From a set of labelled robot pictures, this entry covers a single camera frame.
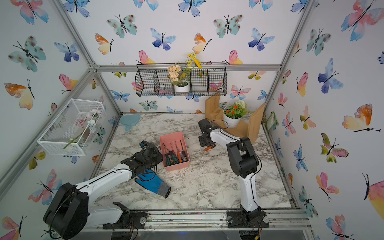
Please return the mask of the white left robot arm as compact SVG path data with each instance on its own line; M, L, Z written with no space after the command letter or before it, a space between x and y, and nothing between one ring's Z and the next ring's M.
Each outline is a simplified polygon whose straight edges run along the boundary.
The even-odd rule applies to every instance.
M139 152L122 160L111 170L76 185L65 183L59 187L43 217L51 239L70 240L83 229L97 226L131 232L141 229L140 220L131 216L130 210L121 203L91 206L101 195L139 175L147 174L163 161L163 154L154 144L143 141L140 146Z

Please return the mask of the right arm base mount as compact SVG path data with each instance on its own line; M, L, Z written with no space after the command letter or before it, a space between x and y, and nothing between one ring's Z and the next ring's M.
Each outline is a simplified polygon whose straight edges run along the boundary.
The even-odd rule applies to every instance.
M230 229L264 229L270 227L267 214L261 207L257 207L255 210L249 212L243 207L238 211L227 211L226 220Z

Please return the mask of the green black screwdriver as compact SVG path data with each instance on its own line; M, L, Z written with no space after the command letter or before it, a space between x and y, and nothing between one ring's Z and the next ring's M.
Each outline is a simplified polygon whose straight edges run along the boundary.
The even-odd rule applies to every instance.
M179 163L179 159L178 159L177 155L175 154L175 152L169 150L169 154L170 154L170 156L171 156L171 162L172 162L172 164L173 164L173 165L178 164L178 163Z

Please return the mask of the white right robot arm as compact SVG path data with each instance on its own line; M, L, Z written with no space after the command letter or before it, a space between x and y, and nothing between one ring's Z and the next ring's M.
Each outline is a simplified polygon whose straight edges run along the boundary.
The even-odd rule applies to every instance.
M260 165L251 140L239 138L225 132L218 126L212 126L208 119L198 122L202 135L199 136L201 147L220 145L227 149L232 171L239 179L241 189L241 207L246 213L260 210L257 201L255 176Z

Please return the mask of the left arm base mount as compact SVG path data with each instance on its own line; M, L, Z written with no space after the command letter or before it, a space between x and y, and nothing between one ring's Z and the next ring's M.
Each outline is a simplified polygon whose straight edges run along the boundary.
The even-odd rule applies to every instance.
M104 230L142 230L145 228L145 223L147 222L148 218L147 212L131 211L129 208L119 202L113 202L113 205L118 207L119 210L122 210L122 214L116 223L104 224Z

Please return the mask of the black handled screwdriver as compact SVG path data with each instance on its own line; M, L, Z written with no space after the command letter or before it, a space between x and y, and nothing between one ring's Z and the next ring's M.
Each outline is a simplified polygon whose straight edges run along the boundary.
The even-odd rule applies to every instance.
M169 154L170 151L169 151L169 149L166 147L165 144L163 144L163 146L164 146L164 148L166 149L166 154L165 154L165 157L166 157L166 166L169 167L169 166L171 166L171 164L172 164L171 156L170 156L170 154Z

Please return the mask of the orange black screwdriver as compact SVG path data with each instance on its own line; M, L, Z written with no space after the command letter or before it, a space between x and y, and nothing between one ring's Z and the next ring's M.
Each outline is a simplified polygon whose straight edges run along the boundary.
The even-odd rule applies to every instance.
M205 152L209 151L209 150L212 150L213 148L215 148L216 145L211 145L211 146L208 146L207 148L204 149Z

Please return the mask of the clear handled screwdriver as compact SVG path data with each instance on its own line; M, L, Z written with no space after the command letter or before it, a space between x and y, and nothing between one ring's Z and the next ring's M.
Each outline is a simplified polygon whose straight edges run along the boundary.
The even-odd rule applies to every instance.
M186 155L186 152L184 150L184 147L183 147L183 142L180 141L180 145L182 147L182 159L183 159L183 162L187 162L188 161L188 158L187 158L187 155Z

